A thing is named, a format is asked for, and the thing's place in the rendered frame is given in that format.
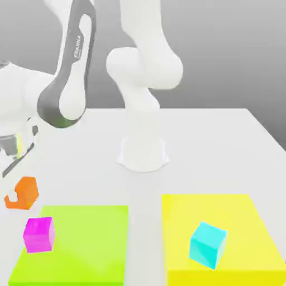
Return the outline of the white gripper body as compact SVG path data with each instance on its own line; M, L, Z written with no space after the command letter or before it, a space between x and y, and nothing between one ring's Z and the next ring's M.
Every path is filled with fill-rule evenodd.
M0 149L0 186L13 186L22 177L29 175L35 162L35 152L34 143L20 158L7 156L5 151Z

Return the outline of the small orange cube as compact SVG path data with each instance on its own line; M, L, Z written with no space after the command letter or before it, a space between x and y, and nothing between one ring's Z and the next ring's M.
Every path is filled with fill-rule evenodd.
M8 196L5 196L4 202L8 209L24 209L29 210L39 196L36 178L22 177L15 186L17 201L10 201Z

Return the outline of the small magenta cube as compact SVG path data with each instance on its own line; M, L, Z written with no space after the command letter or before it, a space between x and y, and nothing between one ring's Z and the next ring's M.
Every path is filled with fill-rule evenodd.
M29 254L52 251L55 240L53 218L29 218L23 232L23 240Z

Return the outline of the small cyan cube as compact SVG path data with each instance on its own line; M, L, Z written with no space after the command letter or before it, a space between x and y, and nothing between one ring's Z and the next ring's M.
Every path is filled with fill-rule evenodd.
M228 232L201 222L190 238L189 258L215 270L225 251Z

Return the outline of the large lime green box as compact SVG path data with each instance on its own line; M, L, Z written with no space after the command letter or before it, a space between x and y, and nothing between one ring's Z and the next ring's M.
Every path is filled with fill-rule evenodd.
M128 206L43 206L52 217L52 251L20 257L9 286L124 286Z

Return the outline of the large yellow box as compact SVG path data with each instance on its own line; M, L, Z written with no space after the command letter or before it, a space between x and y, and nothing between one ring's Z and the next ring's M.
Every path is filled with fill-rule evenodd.
M166 286L284 286L286 263L247 194L164 194ZM217 267L189 258L201 222L227 231Z

